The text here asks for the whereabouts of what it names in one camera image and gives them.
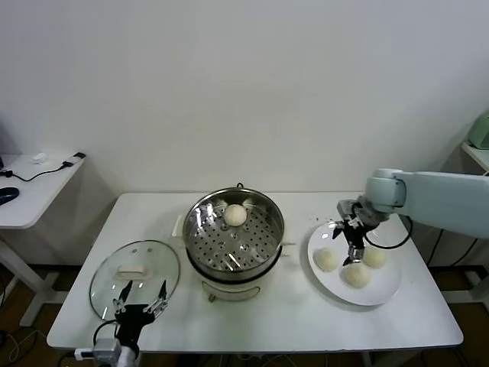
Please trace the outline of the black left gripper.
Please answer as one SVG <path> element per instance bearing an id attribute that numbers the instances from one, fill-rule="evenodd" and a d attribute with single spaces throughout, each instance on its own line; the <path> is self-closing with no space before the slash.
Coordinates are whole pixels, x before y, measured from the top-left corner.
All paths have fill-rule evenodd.
<path id="1" fill-rule="evenodd" d="M 131 292 L 133 281 L 130 280 L 121 290 L 118 298 L 112 300 L 115 319 L 119 324 L 116 338 L 122 346 L 138 347 L 139 336 L 142 329 L 155 321 L 167 307 L 167 281 L 164 280 L 157 295 L 151 304 L 129 304 L 125 306 Z"/>

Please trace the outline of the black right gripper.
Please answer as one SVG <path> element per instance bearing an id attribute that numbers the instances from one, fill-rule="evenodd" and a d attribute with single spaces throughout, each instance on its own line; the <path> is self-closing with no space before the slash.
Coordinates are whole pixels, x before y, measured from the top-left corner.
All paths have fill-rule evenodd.
<path id="1" fill-rule="evenodd" d="M 364 255 L 364 235 L 366 233 L 362 221 L 355 218 L 344 218 L 334 223 L 332 238 L 336 239 L 341 233 L 344 234 L 348 245 L 348 256 L 342 266 L 346 267 L 362 261 Z"/>

